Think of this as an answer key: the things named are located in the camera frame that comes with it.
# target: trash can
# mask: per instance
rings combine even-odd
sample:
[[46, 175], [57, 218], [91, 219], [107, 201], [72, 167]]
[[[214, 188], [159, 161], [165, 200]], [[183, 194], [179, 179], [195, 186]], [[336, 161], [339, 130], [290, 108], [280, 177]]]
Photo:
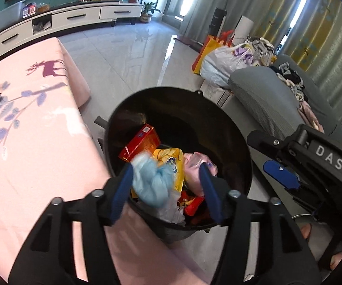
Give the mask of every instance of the trash can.
[[[121, 150], [141, 127], [155, 127], [163, 147], [180, 148], [184, 153], [206, 154], [232, 189], [248, 194], [252, 180], [252, 161], [248, 145], [235, 123], [201, 91], [156, 87], [137, 92], [125, 99], [107, 124], [103, 150], [112, 176], [120, 173], [125, 162], [118, 158]], [[145, 212], [132, 198], [131, 207], [155, 234], [172, 243], [198, 230], [216, 226], [203, 223], [182, 226], [164, 222]]]

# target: pink plastic wrapper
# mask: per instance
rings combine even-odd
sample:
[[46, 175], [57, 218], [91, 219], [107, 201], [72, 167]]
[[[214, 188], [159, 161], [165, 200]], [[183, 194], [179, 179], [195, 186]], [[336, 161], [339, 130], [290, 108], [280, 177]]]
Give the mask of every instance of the pink plastic wrapper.
[[184, 179], [188, 188], [199, 197], [204, 197], [203, 188], [199, 178], [199, 168], [202, 163], [206, 163], [210, 173], [217, 175], [217, 167], [209, 157], [199, 152], [184, 154]]

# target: purple deer print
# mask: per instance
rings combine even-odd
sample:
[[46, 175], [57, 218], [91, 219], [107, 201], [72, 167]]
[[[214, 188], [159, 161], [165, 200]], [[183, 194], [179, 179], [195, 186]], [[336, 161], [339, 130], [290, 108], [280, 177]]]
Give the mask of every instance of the purple deer print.
[[[55, 67], [55, 63], [61, 63], [64, 65], [64, 67]], [[29, 69], [27, 69], [27, 74], [26, 75], [31, 75], [34, 73], [40, 66], [43, 66], [43, 77], [47, 76], [66, 76], [66, 75], [61, 75], [57, 74], [55, 71], [58, 69], [66, 69], [65, 64], [62, 60], [51, 60], [51, 61], [42, 61], [40, 63], [34, 63], [32, 66], [30, 66]]]

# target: screw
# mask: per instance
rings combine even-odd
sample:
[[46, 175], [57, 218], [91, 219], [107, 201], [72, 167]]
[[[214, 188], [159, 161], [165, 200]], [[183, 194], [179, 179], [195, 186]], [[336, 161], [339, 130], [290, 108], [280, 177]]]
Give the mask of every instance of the screw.
[[282, 202], [279, 198], [273, 197], [270, 199], [270, 203], [272, 203], [273, 205], [280, 205]]
[[229, 196], [233, 198], [238, 198], [241, 196], [241, 192], [237, 190], [231, 190], [229, 191]]
[[52, 205], [59, 205], [63, 202], [63, 198], [62, 197], [55, 197], [53, 198], [53, 200], [51, 200], [51, 204]]
[[101, 197], [102, 195], [104, 195], [104, 191], [100, 189], [94, 190], [92, 192], [92, 196], [96, 198]]

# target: tv stand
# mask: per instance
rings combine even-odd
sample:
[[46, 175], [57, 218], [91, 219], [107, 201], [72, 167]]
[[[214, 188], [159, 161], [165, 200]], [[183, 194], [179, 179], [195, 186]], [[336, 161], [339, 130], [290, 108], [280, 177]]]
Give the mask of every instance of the tv stand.
[[[135, 19], [140, 18], [141, 13], [141, 4], [111, 1], [91, 1], [55, 7], [21, 20], [0, 32], [0, 57], [35, 39], [69, 28], [103, 22], [111, 22], [112, 27], [115, 27], [117, 18], [130, 18], [130, 23], [135, 24]], [[48, 21], [51, 22], [51, 28], [35, 32], [33, 25], [39, 22], [45, 25]]]

